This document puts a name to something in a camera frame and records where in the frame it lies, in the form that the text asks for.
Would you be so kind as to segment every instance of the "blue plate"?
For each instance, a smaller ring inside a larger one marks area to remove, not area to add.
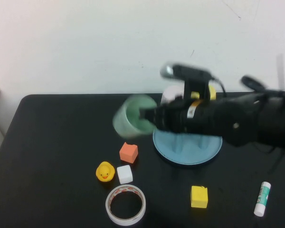
[[[197,165],[209,161],[219,152],[222,137],[199,134],[175,134],[155,130],[153,142],[158,152],[168,160]]]

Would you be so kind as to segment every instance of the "rubber duck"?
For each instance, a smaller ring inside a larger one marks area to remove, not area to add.
[[[115,174],[115,169],[113,165],[108,163],[107,161],[103,161],[100,163],[98,168],[96,169],[96,177],[102,182],[108,182],[113,179]]]

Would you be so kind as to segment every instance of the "green cup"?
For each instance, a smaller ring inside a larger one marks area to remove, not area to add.
[[[125,139],[151,134],[156,127],[149,121],[139,118],[139,109],[156,106],[156,102],[147,95],[130,96],[113,117],[114,129]]]

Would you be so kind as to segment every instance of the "orange cube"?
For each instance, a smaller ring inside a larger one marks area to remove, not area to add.
[[[133,163],[138,155],[138,148],[136,145],[128,145],[125,142],[119,151],[119,155],[121,160]]]

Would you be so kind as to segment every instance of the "tape roll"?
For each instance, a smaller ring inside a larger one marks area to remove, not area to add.
[[[135,194],[137,194],[142,199],[142,208],[140,209],[138,214],[132,218],[127,218],[127,219],[118,218],[111,212],[112,200],[114,199],[114,197],[116,195],[118,195],[119,193],[125,192],[125,191],[134,192]],[[106,198],[105,209],[106,209],[106,212],[108,213],[110,219],[114,223],[116,223],[117,225],[120,225],[120,226],[130,226],[130,225],[137,223],[139,220],[142,219],[142,217],[146,211],[146,198],[144,197],[143,192],[138,187],[131,185],[131,184],[120,185],[120,186],[114,188],[110,192],[108,197]]]

